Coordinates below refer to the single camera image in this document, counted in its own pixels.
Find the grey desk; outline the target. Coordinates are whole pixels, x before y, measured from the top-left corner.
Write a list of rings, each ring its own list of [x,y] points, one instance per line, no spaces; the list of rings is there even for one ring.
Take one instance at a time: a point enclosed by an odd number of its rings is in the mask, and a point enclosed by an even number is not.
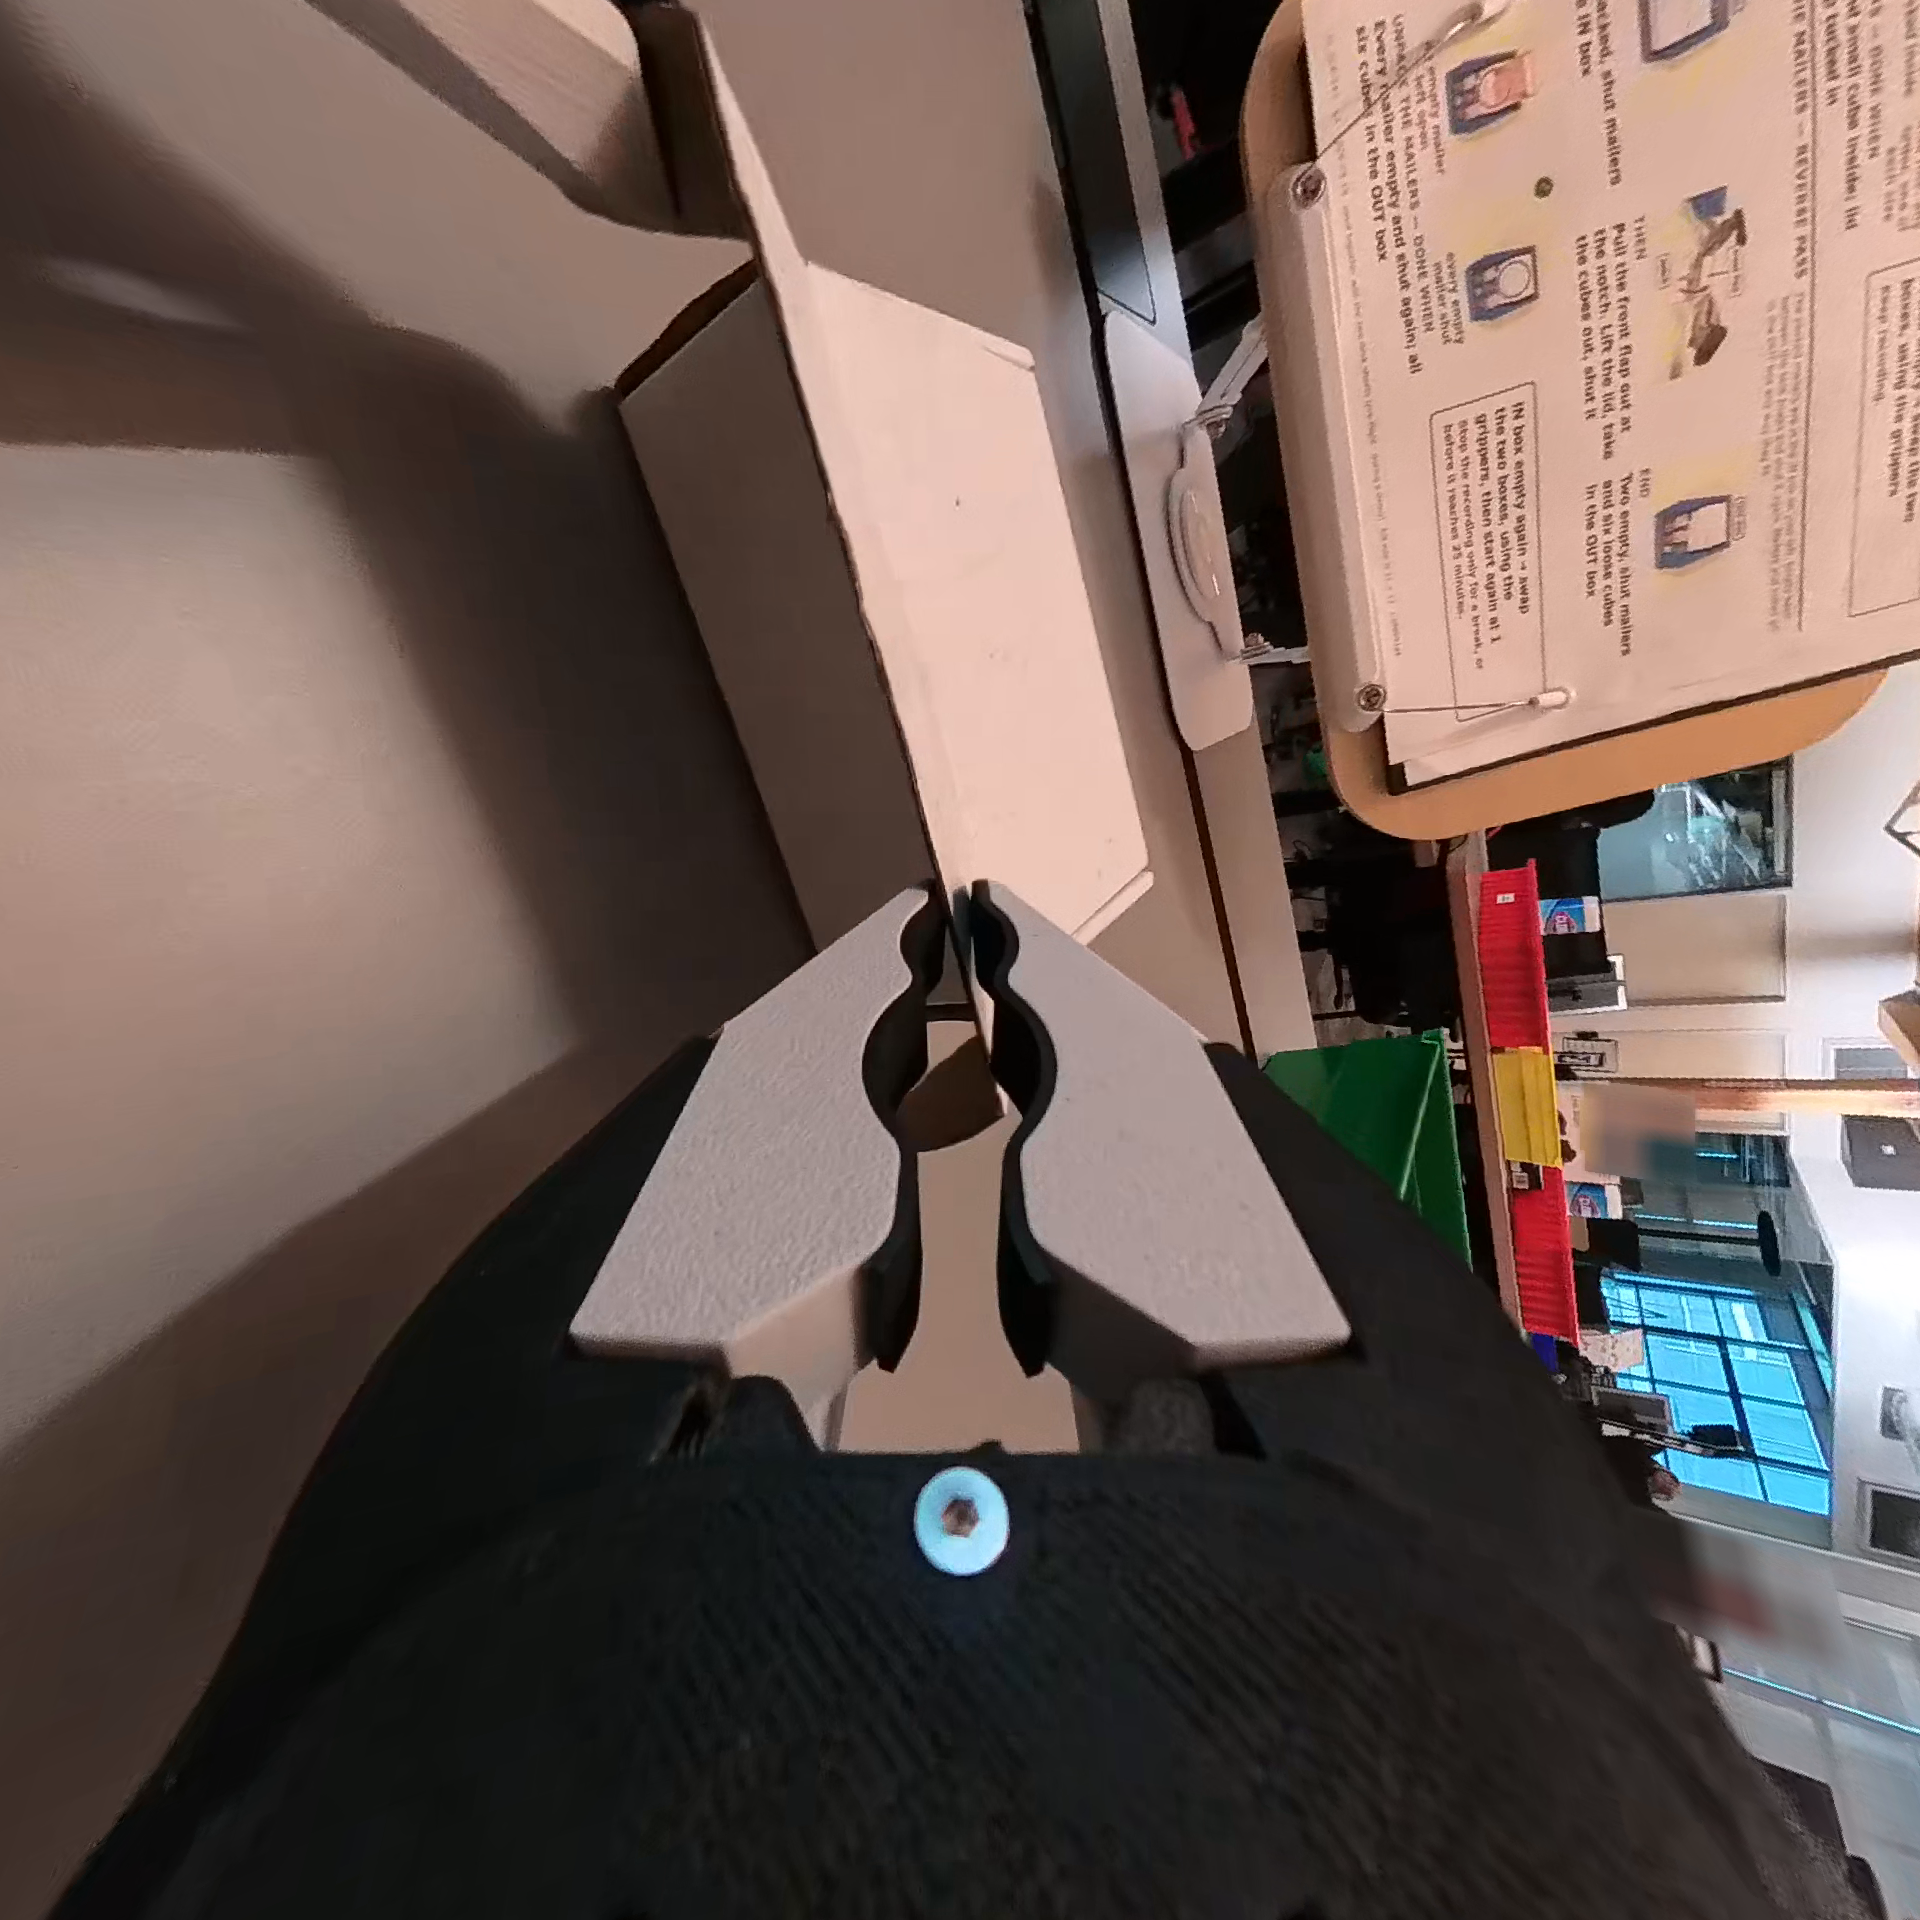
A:
[[[1277,1051],[1314,1048],[1306,962],[1259,734],[1248,727],[1184,759],[1240,1043],[1259,1063]]]
[[[1032,354],[1153,871],[1094,944],[1228,1038],[1020,5],[684,7],[802,254]],[[314,5],[5,5],[5,1916],[425,1294],[824,950],[614,394],[747,254]]]

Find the instruction sheet on wooden stand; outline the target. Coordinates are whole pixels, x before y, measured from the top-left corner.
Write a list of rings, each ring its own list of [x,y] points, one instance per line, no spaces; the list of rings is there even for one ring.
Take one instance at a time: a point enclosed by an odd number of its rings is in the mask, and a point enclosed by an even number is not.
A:
[[[1348,431],[1338,422],[1331,384],[1331,270],[1316,260],[1326,222],[1298,194],[1318,164],[1300,2],[1277,5],[1254,51],[1240,109],[1240,159],[1254,220],[1254,275],[1313,693],[1336,791],[1366,826],[1405,838],[1448,838],[1803,752],[1865,709],[1892,670],[1915,662],[1915,652],[1906,652],[1395,791],[1381,716],[1347,727],[1358,714],[1369,615],[1360,605],[1358,502],[1340,470]]]

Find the white cardboard mailer box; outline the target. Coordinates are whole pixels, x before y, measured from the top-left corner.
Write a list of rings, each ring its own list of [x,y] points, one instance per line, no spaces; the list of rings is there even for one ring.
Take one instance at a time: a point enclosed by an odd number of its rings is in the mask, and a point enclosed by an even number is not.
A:
[[[990,1048],[973,884],[1083,944],[1153,884],[1033,358],[809,260],[699,15],[630,27],[673,211],[750,254],[619,420],[808,935],[929,886]]]

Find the red plastic bin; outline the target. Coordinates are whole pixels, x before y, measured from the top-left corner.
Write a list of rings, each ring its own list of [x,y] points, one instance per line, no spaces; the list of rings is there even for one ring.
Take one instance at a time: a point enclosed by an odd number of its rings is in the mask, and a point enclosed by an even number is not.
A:
[[[1478,965],[1494,1048],[1553,1051],[1542,898],[1534,862],[1483,876]],[[1507,1174],[1525,1331],[1572,1342],[1578,1285],[1563,1166],[1507,1163]]]

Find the green plastic bin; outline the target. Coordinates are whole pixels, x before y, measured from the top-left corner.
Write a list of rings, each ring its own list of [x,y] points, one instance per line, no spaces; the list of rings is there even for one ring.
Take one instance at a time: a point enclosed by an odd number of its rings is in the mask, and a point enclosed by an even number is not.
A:
[[[1473,1261],[1449,1043],[1440,1029],[1275,1051],[1262,1072]]]

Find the yellow plastic bin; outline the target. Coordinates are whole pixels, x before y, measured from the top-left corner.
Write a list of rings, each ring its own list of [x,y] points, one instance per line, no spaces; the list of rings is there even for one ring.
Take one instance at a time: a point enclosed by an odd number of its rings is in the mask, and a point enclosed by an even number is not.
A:
[[[1498,1046],[1493,1087],[1501,1160],[1561,1167],[1563,1128],[1553,1054],[1541,1046]]]

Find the metal page holder clip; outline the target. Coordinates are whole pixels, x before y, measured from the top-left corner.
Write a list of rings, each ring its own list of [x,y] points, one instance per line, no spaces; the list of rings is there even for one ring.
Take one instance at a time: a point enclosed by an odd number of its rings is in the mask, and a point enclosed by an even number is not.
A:
[[[1387,716],[1448,716],[1459,723],[1473,723],[1501,714],[1560,714],[1571,709],[1572,700],[1576,693],[1566,686],[1547,686],[1517,700],[1470,703],[1400,703],[1387,693],[1387,686],[1378,680],[1365,680],[1354,693],[1354,707],[1363,716],[1363,723],[1373,723]]]
[[[1355,111],[1336,130],[1318,138],[1313,163],[1302,166],[1286,189],[1291,199],[1302,207],[1321,202],[1331,187],[1329,164],[1338,149],[1348,142],[1355,130],[1366,127],[1366,123],[1393,104],[1395,96],[1404,91],[1412,75],[1437,60],[1457,40],[1498,22],[1508,7],[1508,2],[1468,2],[1453,7],[1448,19],[1440,21],[1419,43],[1404,47],[1397,61],[1387,67],[1378,79],[1369,77],[1360,91]]]

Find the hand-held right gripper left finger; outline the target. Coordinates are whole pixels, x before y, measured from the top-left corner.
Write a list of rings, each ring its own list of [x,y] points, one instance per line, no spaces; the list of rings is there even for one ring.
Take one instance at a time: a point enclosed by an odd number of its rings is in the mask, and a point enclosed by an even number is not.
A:
[[[946,898],[907,886],[712,1040],[569,1323],[601,1360],[768,1379],[843,1447],[848,1389],[921,1310],[924,1151],[953,1140],[929,1066]]]

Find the printed instruction sheet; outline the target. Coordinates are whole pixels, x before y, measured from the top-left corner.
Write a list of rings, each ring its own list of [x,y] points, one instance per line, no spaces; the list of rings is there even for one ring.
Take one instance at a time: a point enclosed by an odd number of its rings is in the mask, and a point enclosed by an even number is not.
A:
[[[1459,5],[1302,5],[1314,144]],[[1387,716],[1437,784],[1917,643],[1917,7],[1516,2],[1331,157]]]

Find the white stand base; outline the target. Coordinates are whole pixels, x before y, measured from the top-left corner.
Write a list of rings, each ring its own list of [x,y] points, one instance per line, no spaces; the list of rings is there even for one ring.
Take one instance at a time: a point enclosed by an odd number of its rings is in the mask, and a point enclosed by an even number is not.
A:
[[[1217,480],[1217,444],[1267,364],[1264,324],[1245,322],[1205,389],[1129,309],[1105,304],[1101,350],[1173,723],[1200,755],[1254,727],[1254,664],[1308,659],[1245,638]]]

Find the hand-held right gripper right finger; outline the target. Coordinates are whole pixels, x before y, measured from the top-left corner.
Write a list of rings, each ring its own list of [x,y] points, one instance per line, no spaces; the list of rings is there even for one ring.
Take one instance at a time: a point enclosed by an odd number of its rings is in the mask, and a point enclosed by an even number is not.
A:
[[[1354,1327],[1205,1038],[1001,882],[966,904],[990,1070],[1017,1126],[998,1326],[1101,1410],[1141,1386],[1316,1360]]]

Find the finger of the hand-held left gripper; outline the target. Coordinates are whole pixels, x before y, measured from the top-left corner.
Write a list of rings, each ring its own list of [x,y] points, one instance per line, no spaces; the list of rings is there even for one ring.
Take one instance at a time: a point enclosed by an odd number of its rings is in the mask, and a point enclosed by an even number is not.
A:
[[[612,5],[316,2],[592,218],[676,229],[636,35]]]

